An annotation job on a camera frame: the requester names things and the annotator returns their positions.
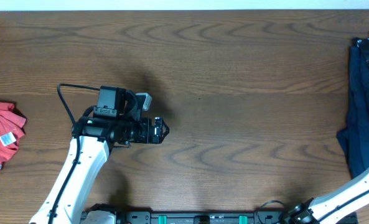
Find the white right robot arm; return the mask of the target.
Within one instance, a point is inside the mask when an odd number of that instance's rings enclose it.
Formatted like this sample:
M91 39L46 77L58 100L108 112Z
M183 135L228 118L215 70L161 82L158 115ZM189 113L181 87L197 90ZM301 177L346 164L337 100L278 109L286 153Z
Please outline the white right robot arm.
M282 216L281 223L338 223L369 204L369 168L339 189L300 203Z

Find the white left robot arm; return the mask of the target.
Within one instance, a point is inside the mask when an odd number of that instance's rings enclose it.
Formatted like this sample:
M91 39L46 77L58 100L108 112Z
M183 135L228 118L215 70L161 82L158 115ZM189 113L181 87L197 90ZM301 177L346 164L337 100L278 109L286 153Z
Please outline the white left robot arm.
M112 205L85 204L96 177L112 150L132 143L160 144L169 134L161 117L144 118L150 107L148 93L118 87L96 89L98 102L79 119L72 118L67 158L52 190L31 223L126 223L126 214Z

